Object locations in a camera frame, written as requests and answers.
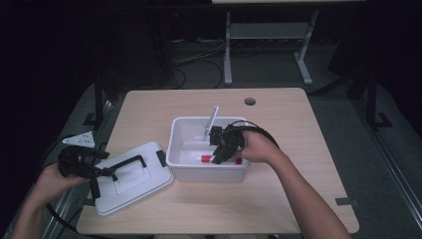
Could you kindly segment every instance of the gray carpet floor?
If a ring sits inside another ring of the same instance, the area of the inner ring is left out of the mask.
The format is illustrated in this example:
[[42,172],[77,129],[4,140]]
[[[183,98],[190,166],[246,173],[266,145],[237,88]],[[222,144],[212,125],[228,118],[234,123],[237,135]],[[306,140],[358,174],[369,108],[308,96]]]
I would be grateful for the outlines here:
[[[303,88],[307,92],[319,89],[337,79],[337,75],[326,69],[335,46],[311,45],[306,56],[310,73],[314,79],[312,86],[302,82],[293,52],[298,43],[265,43],[250,48],[246,53],[232,59],[233,85],[230,88]],[[195,56],[213,46],[197,43],[179,43],[175,46],[176,57],[183,59]],[[195,62],[176,67],[174,79],[163,89],[211,89],[220,81],[220,70],[212,62],[223,66],[220,55],[202,62]],[[363,238],[422,238],[421,228],[403,200],[392,178],[382,152],[376,146],[373,134],[380,136],[396,159],[415,194],[422,198],[422,140],[401,115],[391,96],[381,87],[378,88],[379,112],[385,113],[392,121],[393,127],[382,128],[378,132],[368,130],[362,120],[360,108],[364,108],[365,98],[353,102],[345,92],[349,84],[344,84],[321,97],[309,97],[323,136],[326,140],[335,166],[344,188],[351,200],[360,229],[352,237]],[[224,84],[219,89],[228,88]],[[112,103],[105,113],[105,121],[96,132],[97,143],[106,143],[112,127],[118,117],[122,94],[118,101]],[[76,105],[62,134],[82,133],[93,128],[83,126],[83,121],[95,108],[93,87],[87,89]],[[66,204],[66,219],[76,225],[81,200],[87,196],[89,189],[85,186],[69,192],[71,200]],[[45,238],[86,238],[57,225],[49,213],[45,215],[45,224],[49,233]],[[140,236],[112,236],[109,238],[139,238]],[[280,235],[280,238],[301,238],[299,235]]]

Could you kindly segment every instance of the forearm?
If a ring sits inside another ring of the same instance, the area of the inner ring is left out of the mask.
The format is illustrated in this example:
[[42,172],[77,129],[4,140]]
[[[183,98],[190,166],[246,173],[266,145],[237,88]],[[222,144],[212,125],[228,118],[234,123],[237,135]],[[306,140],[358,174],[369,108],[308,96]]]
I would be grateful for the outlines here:
[[283,184],[305,238],[350,238],[332,209],[302,177],[286,155],[280,153],[273,156],[269,165]]
[[25,203],[13,230],[12,239],[41,238],[44,206]]

